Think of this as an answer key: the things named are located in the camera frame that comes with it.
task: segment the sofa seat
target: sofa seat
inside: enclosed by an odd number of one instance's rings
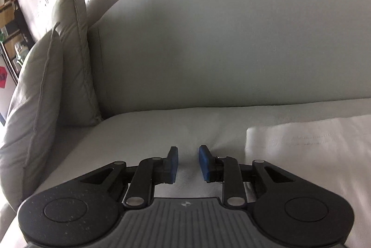
[[[37,192],[116,160],[124,160],[128,166],[134,166],[144,158],[165,157],[170,147],[175,145],[179,148],[177,181],[173,185],[156,186],[155,195],[220,196],[221,184],[203,181],[198,165],[198,147],[201,144],[206,144],[216,156],[229,155],[244,163],[246,130],[251,126],[366,114],[371,114],[371,99],[283,106],[189,108],[116,115],[93,128],[59,130],[50,155],[50,159],[57,160],[48,162],[46,175],[49,176]],[[279,165],[291,170],[290,156],[287,156],[287,163]],[[300,171],[292,172],[300,176]],[[16,220],[0,247],[18,248],[21,247],[20,243],[24,243]]]

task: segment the white cloth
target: white cloth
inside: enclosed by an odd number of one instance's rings
[[[355,223],[349,248],[371,243],[371,115],[251,127],[246,163],[264,159],[344,197]]]

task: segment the white wall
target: white wall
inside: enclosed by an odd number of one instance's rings
[[[0,66],[6,68],[5,61],[2,56],[0,56]],[[0,88],[0,113],[6,119],[8,114],[10,100],[12,99],[13,92],[16,88],[16,84],[13,81],[13,78],[8,69],[8,76],[6,78],[5,88]]]

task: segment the couch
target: couch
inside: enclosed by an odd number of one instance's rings
[[[57,128],[37,192],[175,145],[156,195],[219,195],[201,144],[243,163],[251,126],[371,114],[370,19],[370,0],[119,0],[88,30],[104,121]],[[25,243],[16,220],[6,247]]]

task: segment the silver screw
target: silver screw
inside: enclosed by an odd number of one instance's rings
[[[241,197],[230,197],[228,200],[227,200],[227,203],[230,205],[230,206],[242,206],[245,204],[245,200]]]
[[[140,206],[144,203],[144,199],[141,197],[130,197],[126,200],[126,204],[129,206]]]

